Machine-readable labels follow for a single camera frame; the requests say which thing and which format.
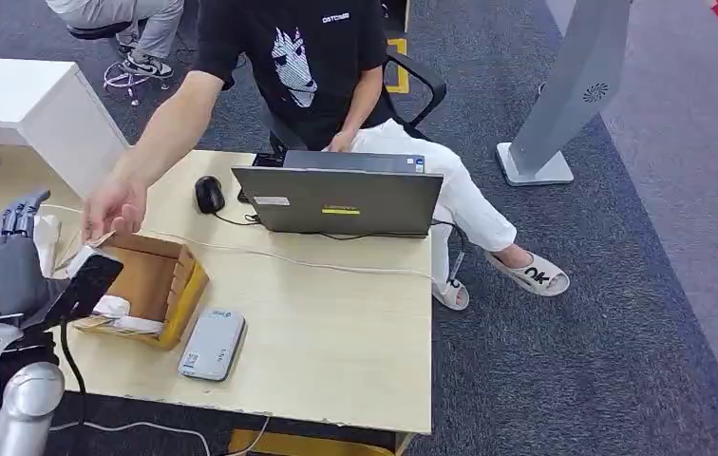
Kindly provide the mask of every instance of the white pants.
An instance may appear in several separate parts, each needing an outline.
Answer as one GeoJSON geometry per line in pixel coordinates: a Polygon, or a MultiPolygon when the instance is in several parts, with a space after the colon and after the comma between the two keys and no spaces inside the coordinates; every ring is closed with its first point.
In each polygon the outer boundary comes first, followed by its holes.
{"type": "MultiPolygon", "coordinates": [[[[471,180],[460,157],[443,145],[410,137],[393,120],[359,130],[352,152],[423,155],[427,173],[442,174],[443,186],[437,199],[434,218],[451,221],[465,231],[468,240],[488,252],[499,252],[516,240],[516,227],[484,198],[471,180]]],[[[448,237],[451,226],[431,229],[432,278],[446,290],[448,279],[448,237]]]]}

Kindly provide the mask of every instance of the sandal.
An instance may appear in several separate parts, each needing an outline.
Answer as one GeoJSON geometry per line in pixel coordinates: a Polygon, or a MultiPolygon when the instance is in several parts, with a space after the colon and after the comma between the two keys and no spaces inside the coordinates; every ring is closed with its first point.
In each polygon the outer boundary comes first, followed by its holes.
{"type": "Polygon", "coordinates": [[[530,252],[533,262],[529,266],[511,269],[490,252],[485,257],[496,269],[510,276],[524,290],[541,296],[557,296],[569,289],[569,276],[547,259],[530,252]]]}
{"type": "Polygon", "coordinates": [[[438,287],[432,287],[432,295],[440,301],[441,304],[452,311],[463,311],[468,307],[471,300],[468,289],[465,288],[460,280],[454,279],[445,284],[445,290],[441,291],[438,287]]]}

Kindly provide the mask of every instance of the power bank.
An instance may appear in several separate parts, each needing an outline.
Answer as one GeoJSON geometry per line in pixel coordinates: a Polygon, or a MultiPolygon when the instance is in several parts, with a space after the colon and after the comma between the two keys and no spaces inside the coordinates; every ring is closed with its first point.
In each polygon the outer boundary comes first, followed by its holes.
{"type": "Polygon", "coordinates": [[[208,309],[191,332],[178,372],[189,377],[221,382],[234,361],[244,331],[244,317],[233,311],[208,309]]]}

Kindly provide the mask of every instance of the chair base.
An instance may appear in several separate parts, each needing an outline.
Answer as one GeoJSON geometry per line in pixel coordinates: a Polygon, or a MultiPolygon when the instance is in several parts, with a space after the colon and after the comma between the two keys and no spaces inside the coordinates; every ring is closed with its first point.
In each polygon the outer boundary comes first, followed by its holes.
{"type": "MultiPolygon", "coordinates": [[[[149,81],[150,79],[156,79],[152,76],[141,76],[139,74],[130,73],[125,70],[121,62],[117,62],[111,66],[108,66],[104,71],[104,89],[108,87],[114,88],[125,88],[127,95],[130,97],[130,104],[137,106],[141,104],[138,99],[138,93],[136,92],[136,86],[149,81]]],[[[161,80],[161,90],[168,90],[169,84],[161,80]]]]}

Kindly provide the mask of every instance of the person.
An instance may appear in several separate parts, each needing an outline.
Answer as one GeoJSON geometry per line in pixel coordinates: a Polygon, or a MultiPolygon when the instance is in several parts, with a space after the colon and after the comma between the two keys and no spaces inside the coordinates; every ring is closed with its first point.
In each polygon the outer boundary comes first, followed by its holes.
{"type": "MultiPolygon", "coordinates": [[[[86,201],[87,238],[141,228],[147,187],[198,142],[244,52],[267,106],[309,149],[425,156],[425,170],[444,175],[435,219],[456,223],[522,288],[558,295],[569,286],[557,266],[514,243],[516,228],[484,198],[454,152],[410,138],[391,119],[380,102],[387,41],[378,1],[202,0],[198,34],[198,58],[181,87],[86,201]]],[[[462,283],[446,283],[451,228],[432,229],[432,292],[460,310],[470,296],[462,283]]]]}
{"type": "Polygon", "coordinates": [[[174,74],[164,60],[169,56],[180,24],[183,0],[46,0],[46,3],[76,29],[132,23],[116,35],[119,49],[125,54],[124,69],[158,78],[174,74]],[[139,36],[138,21],[143,19],[146,26],[139,36]]]}

